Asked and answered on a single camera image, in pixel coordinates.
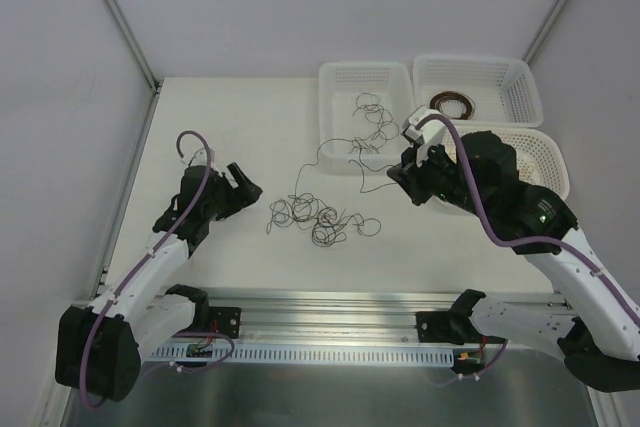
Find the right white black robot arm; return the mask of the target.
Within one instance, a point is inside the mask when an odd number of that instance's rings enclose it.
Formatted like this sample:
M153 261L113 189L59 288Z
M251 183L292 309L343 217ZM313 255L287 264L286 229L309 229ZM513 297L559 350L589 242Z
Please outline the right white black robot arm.
M513 340L597 391L638 389L638 306L606 275L562 198L520 179L512 146L490 131L463 135L454 158L442 145L413 145L387 175L416 206L438 199L485 220L489 238L541 271L575 312L545 314L467 289L446 312L428 315L427 335L457 345Z

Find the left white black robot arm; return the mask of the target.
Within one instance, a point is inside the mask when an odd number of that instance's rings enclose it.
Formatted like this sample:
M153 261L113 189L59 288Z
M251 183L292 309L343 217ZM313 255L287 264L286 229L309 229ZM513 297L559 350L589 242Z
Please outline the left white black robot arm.
M207 238L214 221L252 206L263 190L231 163L219 172L185 169L179 192L156 220L142 258L85 307L72 305L58 326L58 384L111 401L123 400L151 354L183 331L199 336L212 325L207 294L168 286Z

